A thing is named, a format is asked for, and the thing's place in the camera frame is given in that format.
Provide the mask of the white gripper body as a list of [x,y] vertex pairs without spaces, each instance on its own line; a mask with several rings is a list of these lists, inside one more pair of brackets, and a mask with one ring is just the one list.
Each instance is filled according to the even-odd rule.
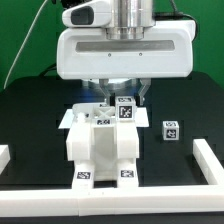
[[102,28],[68,28],[57,45],[63,79],[186,77],[193,69],[192,20],[158,21],[141,40],[109,40]]

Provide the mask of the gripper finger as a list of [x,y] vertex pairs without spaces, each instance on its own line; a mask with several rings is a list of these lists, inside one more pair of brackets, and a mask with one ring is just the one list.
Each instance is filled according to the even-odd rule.
[[109,85],[108,79],[100,79],[99,80],[99,86],[105,96],[106,103],[108,105],[114,105],[115,104],[115,94],[111,93],[109,91],[108,85]]
[[139,97],[139,105],[142,106],[144,104],[144,96],[151,86],[151,79],[141,78],[140,84],[141,84],[141,87],[138,90],[138,97]]

